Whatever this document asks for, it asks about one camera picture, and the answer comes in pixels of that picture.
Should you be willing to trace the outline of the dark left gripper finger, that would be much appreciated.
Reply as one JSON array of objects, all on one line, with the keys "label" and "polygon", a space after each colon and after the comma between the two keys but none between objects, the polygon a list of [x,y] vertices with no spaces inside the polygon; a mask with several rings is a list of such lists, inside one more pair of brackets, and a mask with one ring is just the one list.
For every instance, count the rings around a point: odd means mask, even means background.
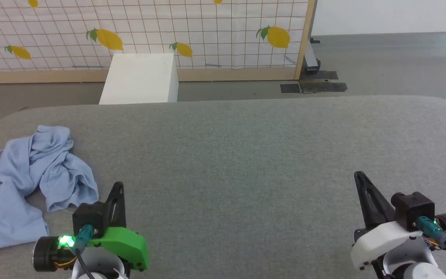
[{"label": "dark left gripper finger", "polygon": [[124,184],[121,181],[115,182],[106,200],[107,227],[126,228],[126,210]]}]

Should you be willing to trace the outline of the grey fabric sofa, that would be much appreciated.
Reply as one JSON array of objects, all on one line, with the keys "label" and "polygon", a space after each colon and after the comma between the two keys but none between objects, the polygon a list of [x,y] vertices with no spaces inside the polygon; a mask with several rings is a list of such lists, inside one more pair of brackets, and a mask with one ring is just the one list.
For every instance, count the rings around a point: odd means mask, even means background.
[{"label": "grey fabric sofa", "polygon": [[0,120],[0,150],[38,125],[71,131],[104,201],[150,268],[131,279],[372,279],[350,259],[364,227],[354,172],[389,200],[420,192],[446,213],[446,100],[347,96],[80,105]]}]

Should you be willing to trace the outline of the lemon print partition screen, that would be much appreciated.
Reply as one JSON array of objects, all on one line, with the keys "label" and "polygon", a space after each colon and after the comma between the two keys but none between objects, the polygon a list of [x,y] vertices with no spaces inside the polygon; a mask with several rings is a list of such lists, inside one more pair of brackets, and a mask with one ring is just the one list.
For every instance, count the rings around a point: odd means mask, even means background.
[{"label": "lemon print partition screen", "polygon": [[317,0],[0,0],[0,83],[103,82],[173,55],[181,81],[298,79]]}]

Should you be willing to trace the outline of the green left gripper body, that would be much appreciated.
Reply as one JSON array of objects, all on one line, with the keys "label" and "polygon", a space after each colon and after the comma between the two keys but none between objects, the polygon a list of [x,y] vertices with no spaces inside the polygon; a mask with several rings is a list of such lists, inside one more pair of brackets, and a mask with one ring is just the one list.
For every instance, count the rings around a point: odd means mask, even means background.
[{"label": "green left gripper body", "polygon": [[112,255],[111,264],[118,259],[124,271],[149,269],[150,255],[147,244],[141,235],[124,227],[109,227],[103,237],[92,238],[93,228],[83,227],[78,235],[41,237],[33,250],[33,267],[37,272],[55,272],[57,270],[81,269],[77,255],[80,255],[89,271],[101,263],[91,263],[92,256],[100,252]]}]

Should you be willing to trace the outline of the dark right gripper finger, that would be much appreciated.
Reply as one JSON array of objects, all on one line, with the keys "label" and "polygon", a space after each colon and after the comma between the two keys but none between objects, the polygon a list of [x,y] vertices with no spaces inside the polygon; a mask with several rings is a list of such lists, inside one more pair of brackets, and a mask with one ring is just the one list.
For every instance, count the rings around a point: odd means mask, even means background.
[{"label": "dark right gripper finger", "polygon": [[395,209],[362,171],[354,173],[365,228],[372,230],[395,221]]}]

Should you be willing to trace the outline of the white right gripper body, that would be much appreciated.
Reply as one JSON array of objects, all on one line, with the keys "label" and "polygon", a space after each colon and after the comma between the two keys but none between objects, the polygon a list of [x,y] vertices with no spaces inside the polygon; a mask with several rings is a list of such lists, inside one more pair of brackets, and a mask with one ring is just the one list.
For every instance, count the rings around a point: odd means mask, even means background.
[{"label": "white right gripper body", "polygon": [[439,270],[434,251],[446,251],[446,213],[434,221],[419,217],[415,231],[396,221],[357,230],[350,258],[359,270]]}]

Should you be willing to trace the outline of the white box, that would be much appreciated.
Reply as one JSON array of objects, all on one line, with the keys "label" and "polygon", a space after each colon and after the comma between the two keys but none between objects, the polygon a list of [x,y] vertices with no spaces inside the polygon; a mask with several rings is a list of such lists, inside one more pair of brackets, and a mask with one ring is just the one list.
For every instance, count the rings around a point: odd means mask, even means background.
[{"label": "white box", "polygon": [[99,104],[177,102],[178,87],[173,53],[116,53]]}]

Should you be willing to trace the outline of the light blue garment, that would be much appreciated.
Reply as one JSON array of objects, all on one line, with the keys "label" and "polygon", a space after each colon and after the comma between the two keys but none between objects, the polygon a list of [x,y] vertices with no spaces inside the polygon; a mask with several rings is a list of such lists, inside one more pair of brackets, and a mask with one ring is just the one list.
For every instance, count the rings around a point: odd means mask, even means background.
[{"label": "light blue garment", "polygon": [[37,189],[48,212],[99,200],[92,169],[71,153],[73,144],[69,128],[39,126],[0,150],[0,248],[50,234],[42,211],[26,201]]}]

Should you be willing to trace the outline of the grey metal partition foot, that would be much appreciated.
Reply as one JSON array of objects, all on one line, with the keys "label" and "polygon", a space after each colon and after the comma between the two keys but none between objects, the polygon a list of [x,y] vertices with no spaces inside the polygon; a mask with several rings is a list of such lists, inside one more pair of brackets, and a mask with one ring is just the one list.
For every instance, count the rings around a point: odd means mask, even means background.
[{"label": "grey metal partition foot", "polygon": [[315,40],[313,37],[311,37],[306,46],[304,54],[304,70],[307,74],[310,75],[317,74],[321,67],[321,62],[319,59],[316,58],[314,49],[312,48],[313,44],[320,44],[320,41]]}]

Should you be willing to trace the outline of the black floor plate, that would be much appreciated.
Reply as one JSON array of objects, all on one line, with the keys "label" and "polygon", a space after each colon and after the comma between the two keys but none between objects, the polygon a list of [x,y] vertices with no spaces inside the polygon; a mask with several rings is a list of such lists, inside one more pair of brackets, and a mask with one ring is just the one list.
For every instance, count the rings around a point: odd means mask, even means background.
[{"label": "black floor plate", "polygon": [[280,91],[287,93],[322,93],[322,92],[345,92],[348,88],[346,83],[339,80],[336,71],[312,71],[300,75],[297,83],[281,84]]}]

